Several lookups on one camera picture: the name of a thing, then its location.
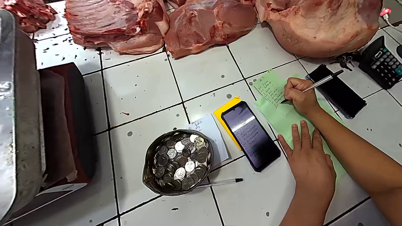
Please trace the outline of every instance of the green paper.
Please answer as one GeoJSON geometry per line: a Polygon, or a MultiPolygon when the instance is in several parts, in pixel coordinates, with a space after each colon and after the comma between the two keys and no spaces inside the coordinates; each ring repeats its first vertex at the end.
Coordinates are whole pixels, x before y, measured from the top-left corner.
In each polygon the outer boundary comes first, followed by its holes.
{"type": "Polygon", "coordinates": [[[285,84],[286,81],[277,76],[272,69],[269,69],[253,83],[253,86],[269,103],[278,109],[282,115],[287,115],[293,107],[280,104],[285,99],[283,95],[285,84]]]}
{"type": "MultiPolygon", "coordinates": [[[[284,84],[284,80],[279,81],[276,79],[275,81],[279,83],[281,82],[284,84]]],[[[328,102],[324,98],[317,97],[318,103],[320,106],[328,112],[332,117],[334,117],[337,121],[339,121],[341,124],[345,125],[342,119],[333,112],[331,106],[329,106],[328,102]]],[[[265,116],[265,118],[271,123],[271,125],[275,128],[275,130],[281,134],[286,142],[289,144],[291,148],[293,148],[293,142],[292,142],[292,132],[291,132],[291,125],[292,124],[297,124],[300,125],[300,121],[304,120],[307,122],[310,135],[312,134],[314,130],[314,125],[310,120],[307,120],[303,114],[298,112],[296,108],[293,105],[290,111],[285,115],[283,115],[276,107],[274,107],[269,101],[267,101],[264,97],[261,97],[255,102],[256,107],[261,111],[261,113],[265,116]]],[[[323,147],[324,147],[324,152],[326,154],[329,154],[331,156],[331,160],[334,163],[334,169],[336,172],[336,181],[338,181],[340,178],[342,178],[345,175],[345,169],[342,167],[342,165],[339,163],[339,161],[335,158],[335,156],[332,154],[331,150],[329,149],[327,143],[325,142],[324,139],[322,139],[323,147]]]]}

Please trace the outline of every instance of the calculator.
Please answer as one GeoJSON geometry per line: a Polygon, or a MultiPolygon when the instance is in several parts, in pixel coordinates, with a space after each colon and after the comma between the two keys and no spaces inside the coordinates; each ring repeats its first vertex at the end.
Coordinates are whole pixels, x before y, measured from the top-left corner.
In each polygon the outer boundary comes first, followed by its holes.
{"type": "Polygon", "coordinates": [[[359,68],[384,89],[390,89],[402,77],[401,62],[385,47],[384,36],[363,51],[359,68]]]}

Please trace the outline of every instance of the red light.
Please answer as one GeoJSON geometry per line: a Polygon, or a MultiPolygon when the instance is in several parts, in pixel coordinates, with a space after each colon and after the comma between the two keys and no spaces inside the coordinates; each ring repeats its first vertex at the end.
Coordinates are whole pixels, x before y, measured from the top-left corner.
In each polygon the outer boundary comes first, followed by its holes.
{"type": "Polygon", "coordinates": [[[381,11],[381,13],[379,14],[380,16],[383,16],[385,14],[390,14],[391,13],[391,9],[390,8],[385,8],[381,11]]]}

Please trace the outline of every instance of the handwritten note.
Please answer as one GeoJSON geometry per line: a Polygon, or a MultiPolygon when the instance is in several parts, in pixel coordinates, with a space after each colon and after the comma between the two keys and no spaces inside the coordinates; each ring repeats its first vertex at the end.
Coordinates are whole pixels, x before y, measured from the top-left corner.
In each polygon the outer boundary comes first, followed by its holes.
{"type": "Polygon", "coordinates": [[[280,104],[285,96],[283,95],[286,81],[277,76],[272,69],[264,73],[253,83],[253,86],[261,93],[265,99],[278,109],[282,115],[287,115],[293,109],[292,105],[280,104]]]}
{"type": "Polygon", "coordinates": [[[187,125],[186,129],[197,130],[208,137],[213,148],[212,166],[215,166],[229,158],[221,132],[219,131],[212,114],[208,114],[201,119],[192,122],[187,125]]]}

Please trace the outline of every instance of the charging cable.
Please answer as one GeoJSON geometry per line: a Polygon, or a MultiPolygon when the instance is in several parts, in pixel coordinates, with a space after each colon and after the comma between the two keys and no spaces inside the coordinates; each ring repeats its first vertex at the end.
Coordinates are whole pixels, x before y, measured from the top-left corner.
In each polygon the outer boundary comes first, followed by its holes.
{"type": "Polygon", "coordinates": [[[384,9],[381,11],[381,13],[380,13],[379,15],[383,18],[383,20],[385,20],[385,22],[387,22],[387,24],[388,24],[390,27],[392,27],[393,29],[395,29],[395,30],[397,30],[397,31],[399,31],[399,32],[402,33],[402,31],[396,29],[396,27],[394,27],[394,26],[390,23],[390,21],[388,20],[388,18],[390,17],[388,14],[390,14],[390,13],[391,13],[391,9],[390,9],[390,8],[384,8],[384,9]]]}

